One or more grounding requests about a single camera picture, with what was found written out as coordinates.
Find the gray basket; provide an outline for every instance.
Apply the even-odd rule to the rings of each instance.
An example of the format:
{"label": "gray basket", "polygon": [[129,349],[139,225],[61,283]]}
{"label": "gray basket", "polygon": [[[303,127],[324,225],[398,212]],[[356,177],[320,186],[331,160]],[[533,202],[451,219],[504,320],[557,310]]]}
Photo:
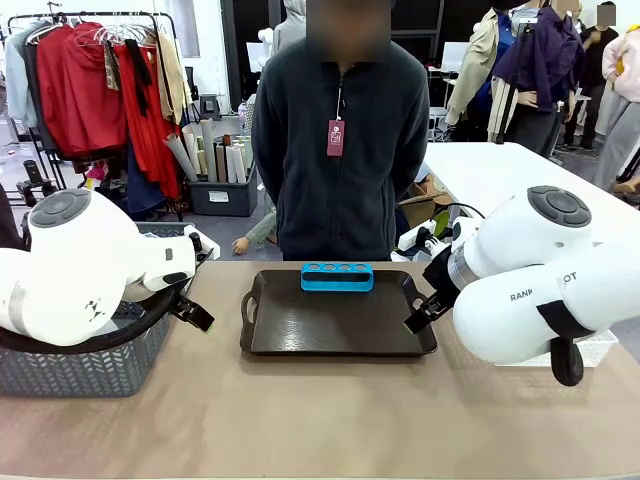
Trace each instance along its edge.
{"label": "gray basket", "polygon": [[[182,235],[185,223],[140,223],[141,233]],[[119,327],[144,314],[122,303],[113,320]],[[162,318],[130,342],[79,355],[39,354],[0,348],[0,395],[22,397],[129,397],[140,391],[162,348],[170,320]]]}

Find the gray joint cap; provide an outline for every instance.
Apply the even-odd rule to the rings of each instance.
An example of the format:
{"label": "gray joint cap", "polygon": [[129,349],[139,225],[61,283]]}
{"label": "gray joint cap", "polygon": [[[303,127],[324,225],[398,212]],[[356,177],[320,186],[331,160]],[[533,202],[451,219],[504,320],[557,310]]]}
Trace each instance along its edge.
{"label": "gray joint cap", "polygon": [[70,222],[91,203],[88,190],[69,189],[49,195],[38,202],[31,212],[31,224],[39,228],[51,228]]}
{"label": "gray joint cap", "polygon": [[571,192],[558,187],[532,187],[527,195],[533,209],[557,225],[582,228],[591,223],[589,207]]}

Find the pink jacket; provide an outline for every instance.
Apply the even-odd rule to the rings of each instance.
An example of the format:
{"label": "pink jacket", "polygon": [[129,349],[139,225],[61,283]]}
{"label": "pink jacket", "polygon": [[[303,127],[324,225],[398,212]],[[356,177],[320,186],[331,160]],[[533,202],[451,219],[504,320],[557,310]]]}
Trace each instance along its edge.
{"label": "pink jacket", "polygon": [[622,35],[607,45],[602,58],[604,78],[616,72],[620,57],[624,73],[616,80],[615,91],[630,102],[640,103],[640,30]]}

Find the hand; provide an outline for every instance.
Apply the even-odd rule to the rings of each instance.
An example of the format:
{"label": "hand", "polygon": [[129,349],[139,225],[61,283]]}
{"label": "hand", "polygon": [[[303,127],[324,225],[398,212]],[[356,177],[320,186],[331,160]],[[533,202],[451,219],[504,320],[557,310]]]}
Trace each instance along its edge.
{"label": "hand", "polygon": [[618,74],[617,73],[612,73],[611,75],[609,75],[609,82],[611,82],[611,88],[615,89],[616,86],[616,80],[618,80]]}
{"label": "hand", "polygon": [[538,94],[536,92],[518,92],[518,103],[527,107],[538,108]]}
{"label": "hand", "polygon": [[249,250],[249,239],[242,237],[233,242],[233,253],[236,255],[244,255]]}
{"label": "hand", "polygon": [[564,118],[564,123],[568,123],[573,118],[573,113],[576,111],[576,104],[576,92],[571,90],[569,92],[569,108],[567,108],[567,115]]}

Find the hole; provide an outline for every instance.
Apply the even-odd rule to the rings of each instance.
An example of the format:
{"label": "hole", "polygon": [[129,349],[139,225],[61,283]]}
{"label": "hole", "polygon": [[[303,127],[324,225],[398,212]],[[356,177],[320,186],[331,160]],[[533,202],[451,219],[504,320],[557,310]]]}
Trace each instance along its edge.
{"label": "hole", "polygon": [[249,323],[256,323],[256,317],[258,316],[258,302],[256,302],[255,298],[251,298],[249,300],[249,304],[247,305],[247,320]]}

